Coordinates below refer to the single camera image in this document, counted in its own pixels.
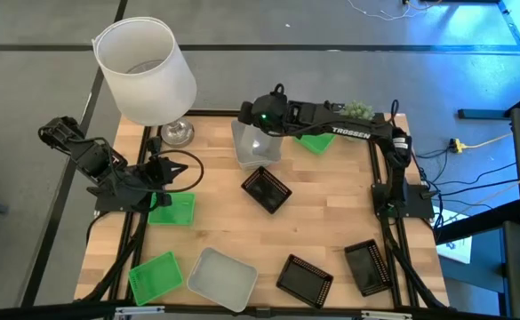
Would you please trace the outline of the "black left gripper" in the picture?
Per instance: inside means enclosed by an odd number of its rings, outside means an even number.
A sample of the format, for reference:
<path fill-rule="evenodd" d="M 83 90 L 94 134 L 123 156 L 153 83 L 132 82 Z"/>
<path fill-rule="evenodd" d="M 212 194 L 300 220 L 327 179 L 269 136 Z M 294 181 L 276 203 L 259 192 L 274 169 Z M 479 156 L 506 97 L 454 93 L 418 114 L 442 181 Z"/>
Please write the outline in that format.
<path fill-rule="evenodd" d="M 141 172 L 153 184 L 171 184 L 187 168 L 188 165 L 176 164 L 168 157 L 152 156 L 142 165 Z"/>

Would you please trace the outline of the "green plastic basket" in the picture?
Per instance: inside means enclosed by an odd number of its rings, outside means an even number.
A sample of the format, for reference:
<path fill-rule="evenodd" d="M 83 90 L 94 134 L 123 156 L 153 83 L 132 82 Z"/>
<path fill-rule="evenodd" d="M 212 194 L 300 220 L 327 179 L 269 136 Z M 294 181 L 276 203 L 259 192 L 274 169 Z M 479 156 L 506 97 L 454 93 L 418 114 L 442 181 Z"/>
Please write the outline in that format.
<path fill-rule="evenodd" d="M 303 135 L 301 138 L 295 138 L 294 141 L 298 142 L 302 147 L 315 155 L 322 155 L 331 146 L 336 136 L 331 133 L 325 133 L 321 135 Z"/>
<path fill-rule="evenodd" d="M 183 284 L 178 261 L 166 252 L 129 271 L 129 283 L 137 306 L 143 306 Z"/>
<path fill-rule="evenodd" d="M 194 221 L 196 194 L 191 192 L 171 194 L 172 203 L 157 206 L 148 215 L 150 225 L 190 226 Z"/>

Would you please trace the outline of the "black plastic basket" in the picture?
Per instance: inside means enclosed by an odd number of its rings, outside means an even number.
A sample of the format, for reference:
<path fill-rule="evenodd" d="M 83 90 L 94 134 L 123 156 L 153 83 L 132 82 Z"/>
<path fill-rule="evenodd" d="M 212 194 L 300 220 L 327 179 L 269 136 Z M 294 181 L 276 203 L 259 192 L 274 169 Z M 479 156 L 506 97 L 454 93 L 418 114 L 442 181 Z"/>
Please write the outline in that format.
<path fill-rule="evenodd" d="M 241 188 L 270 214 L 274 214 L 292 195 L 292 191 L 263 166 L 257 168 Z"/>
<path fill-rule="evenodd" d="M 276 281 L 276 287 L 312 308 L 321 309 L 333 280 L 332 275 L 290 254 Z"/>
<path fill-rule="evenodd" d="M 392 280 L 374 239 L 344 248 L 356 287 L 363 297 L 389 290 Z"/>

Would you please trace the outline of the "white shade silver table lamp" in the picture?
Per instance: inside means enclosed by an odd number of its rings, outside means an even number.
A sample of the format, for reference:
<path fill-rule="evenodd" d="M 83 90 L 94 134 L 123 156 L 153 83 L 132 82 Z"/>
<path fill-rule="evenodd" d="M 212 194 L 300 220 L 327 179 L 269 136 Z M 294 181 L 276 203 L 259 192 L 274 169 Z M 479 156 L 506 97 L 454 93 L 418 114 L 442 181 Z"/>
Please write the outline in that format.
<path fill-rule="evenodd" d="M 159 126 L 163 142 L 174 148 L 194 139 L 194 126 L 184 115 L 196 100 L 196 79 L 164 22 L 152 17 L 120 20 L 96 36 L 92 47 L 123 116 Z"/>

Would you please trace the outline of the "green plant in white pot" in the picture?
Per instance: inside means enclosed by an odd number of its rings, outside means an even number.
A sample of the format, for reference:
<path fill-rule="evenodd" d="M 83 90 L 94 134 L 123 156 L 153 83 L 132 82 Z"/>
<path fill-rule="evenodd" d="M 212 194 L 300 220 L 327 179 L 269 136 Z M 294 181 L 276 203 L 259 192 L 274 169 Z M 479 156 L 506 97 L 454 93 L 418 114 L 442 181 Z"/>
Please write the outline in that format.
<path fill-rule="evenodd" d="M 355 119 L 373 120 L 374 112 L 372 106 L 361 101 L 353 100 L 340 111 L 342 116 Z"/>

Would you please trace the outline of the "black floor bar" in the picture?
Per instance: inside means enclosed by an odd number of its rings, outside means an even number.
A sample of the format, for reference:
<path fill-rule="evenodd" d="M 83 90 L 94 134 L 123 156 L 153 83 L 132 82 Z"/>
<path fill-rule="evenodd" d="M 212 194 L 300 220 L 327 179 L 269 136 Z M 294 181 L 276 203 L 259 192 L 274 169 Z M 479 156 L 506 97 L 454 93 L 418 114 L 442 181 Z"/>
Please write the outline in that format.
<path fill-rule="evenodd" d="M 508 109 L 459 109 L 457 116 L 459 119 L 470 120 L 507 120 L 510 118 L 514 109 L 520 109 L 520 101 Z"/>

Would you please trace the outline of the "white printed paper sheet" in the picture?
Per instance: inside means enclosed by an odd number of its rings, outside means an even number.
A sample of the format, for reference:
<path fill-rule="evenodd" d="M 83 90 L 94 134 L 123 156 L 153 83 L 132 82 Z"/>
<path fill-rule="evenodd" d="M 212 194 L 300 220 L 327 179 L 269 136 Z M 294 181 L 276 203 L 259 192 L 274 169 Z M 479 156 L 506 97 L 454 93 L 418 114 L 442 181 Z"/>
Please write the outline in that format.
<path fill-rule="evenodd" d="M 443 210 L 442 214 L 444 218 L 443 226 L 467 218 L 467 215 L 465 214 L 456 213 L 446 209 Z M 436 247 L 436 251 L 440 256 L 447 259 L 463 264 L 469 264 L 471 261 L 472 237 L 469 236 L 449 243 L 439 244 Z"/>

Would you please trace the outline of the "silver metal bracket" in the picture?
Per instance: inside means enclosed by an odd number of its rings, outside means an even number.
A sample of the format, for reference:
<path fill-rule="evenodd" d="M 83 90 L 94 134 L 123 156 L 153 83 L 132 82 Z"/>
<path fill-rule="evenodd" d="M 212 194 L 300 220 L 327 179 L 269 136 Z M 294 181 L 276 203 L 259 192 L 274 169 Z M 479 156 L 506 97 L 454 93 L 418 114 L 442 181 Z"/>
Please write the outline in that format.
<path fill-rule="evenodd" d="M 363 320 L 413 320 L 412 314 L 383 310 L 362 310 Z"/>
<path fill-rule="evenodd" d="M 126 318 L 131 316 L 163 314 L 163 312 L 165 312 L 164 306 L 118 307 L 115 309 L 114 316 Z"/>

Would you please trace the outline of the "black frame beam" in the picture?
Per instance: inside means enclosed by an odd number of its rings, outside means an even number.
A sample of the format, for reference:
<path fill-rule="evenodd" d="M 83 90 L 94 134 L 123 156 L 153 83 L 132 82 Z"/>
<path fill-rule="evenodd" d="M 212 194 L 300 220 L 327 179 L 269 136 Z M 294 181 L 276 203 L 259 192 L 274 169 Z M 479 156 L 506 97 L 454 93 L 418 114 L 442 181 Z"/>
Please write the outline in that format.
<path fill-rule="evenodd" d="M 505 221 L 520 222 L 520 200 L 500 205 L 465 219 L 456 220 L 438 228 L 434 232 L 436 244 L 446 244 L 500 228 Z"/>

